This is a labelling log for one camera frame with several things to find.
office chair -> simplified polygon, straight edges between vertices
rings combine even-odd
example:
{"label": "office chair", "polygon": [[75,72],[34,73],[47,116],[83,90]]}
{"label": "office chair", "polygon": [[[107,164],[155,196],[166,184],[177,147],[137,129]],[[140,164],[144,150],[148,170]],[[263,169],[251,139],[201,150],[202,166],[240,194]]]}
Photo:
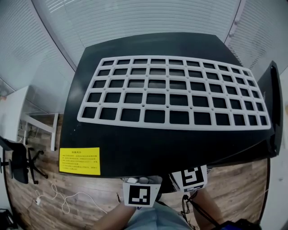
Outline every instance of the office chair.
{"label": "office chair", "polygon": [[9,166],[11,178],[15,178],[17,181],[28,184],[28,168],[30,168],[33,183],[36,185],[38,181],[35,180],[34,171],[38,172],[40,175],[48,178],[47,174],[42,173],[34,165],[39,154],[44,154],[43,151],[38,151],[37,154],[32,158],[30,151],[33,148],[28,148],[28,159],[26,158],[26,148],[21,143],[10,142],[0,136],[0,146],[3,147],[4,151],[13,151],[12,160],[8,162],[2,162],[0,158],[0,172],[2,173],[2,166]]}

wood plank flooring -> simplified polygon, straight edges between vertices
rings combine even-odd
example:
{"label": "wood plank flooring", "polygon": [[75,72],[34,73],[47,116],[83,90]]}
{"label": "wood plank flooring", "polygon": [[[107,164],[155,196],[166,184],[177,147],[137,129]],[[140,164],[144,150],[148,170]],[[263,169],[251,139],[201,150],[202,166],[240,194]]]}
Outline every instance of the wood plank flooring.
{"label": "wood plank flooring", "polygon": [[[51,117],[38,116],[37,119],[47,124],[52,124]],[[36,174],[39,180],[34,185],[29,175],[29,184],[25,185],[10,179],[6,170],[7,185],[12,205],[18,213],[19,220],[27,230],[88,230],[104,215],[93,204],[92,200],[79,194],[67,199],[70,213],[64,214],[61,206],[63,198],[58,195],[54,200],[42,197],[38,206],[34,200],[35,191],[49,197],[54,197],[52,184],[57,186],[58,192],[64,197],[74,195],[77,192],[88,193],[95,202],[107,212],[117,206],[116,193],[123,199],[122,181],[120,179],[101,179],[88,177],[74,177],[58,173],[59,140],[63,116],[58,120],[57,150],[50,150],[50,135],[39,130],[35,138],[28,140],[29,146],[45,152],[36,161],[36,166],[49,175],[48,179]],[[11,153],[6,154],[6,160],[11,158]],[[236,221],[246,218],[255,222],[259,219],[264,200],[267,178],[267,161],[261,160],[253,163],[235,166],[214,168],[208,175],[207,190],[219,205],[225,220]],[[183,194],[180,192],[163,194],[161,201],[176,211],[181,211]],[[187,215],[193,225],[196,221],[192,213]]]}

yellow sticker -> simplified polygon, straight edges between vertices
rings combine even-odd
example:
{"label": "yellow sticker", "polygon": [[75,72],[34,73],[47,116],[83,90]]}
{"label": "yellow sticker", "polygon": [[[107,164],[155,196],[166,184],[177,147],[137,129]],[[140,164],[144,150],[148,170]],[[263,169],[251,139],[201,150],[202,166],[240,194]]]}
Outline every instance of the yellow sticker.
{"label": "yellow sticker", "polygon": [[61,148],[59,171],[84,175],[100,175],[100,148]]}

forearm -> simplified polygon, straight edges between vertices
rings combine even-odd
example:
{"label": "forearm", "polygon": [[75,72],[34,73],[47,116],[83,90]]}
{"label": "forearm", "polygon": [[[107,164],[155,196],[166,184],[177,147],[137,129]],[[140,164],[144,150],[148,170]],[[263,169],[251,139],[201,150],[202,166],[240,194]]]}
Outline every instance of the forearm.
{"label": "forearm", "polygon": [[[215,201],[211,198],[206,189],[198,190],[197,196],[192,199],[193,202],[197,203],[203,210],[205,210],[218,224],[224,222],[221,211]],[[215,227],[209,220],[203,217],[193,207],[195,219],[201,230],[210,230]]]}
{"label": "forearm", "polygon": [[124,203],[120,203],[112,211],[108,212],[105,216],[100,218],[92,229],[121,230],[127,225],[135,211],[135,207],[125,206]]}

chair backrest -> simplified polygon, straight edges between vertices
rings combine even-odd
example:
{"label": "chair backrest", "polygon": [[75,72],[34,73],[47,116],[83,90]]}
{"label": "chair backrest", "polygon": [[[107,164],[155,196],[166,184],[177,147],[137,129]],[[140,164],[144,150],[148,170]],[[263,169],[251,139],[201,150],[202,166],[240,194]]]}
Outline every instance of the chair backrest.
{"label": "chair backrest", "polygon": [[21,143],[10,142],[0,136],[0,146],[5,151],[13,151],[12,153],[12,173],[15,180],[28,184],[28,170],[26,148]]}

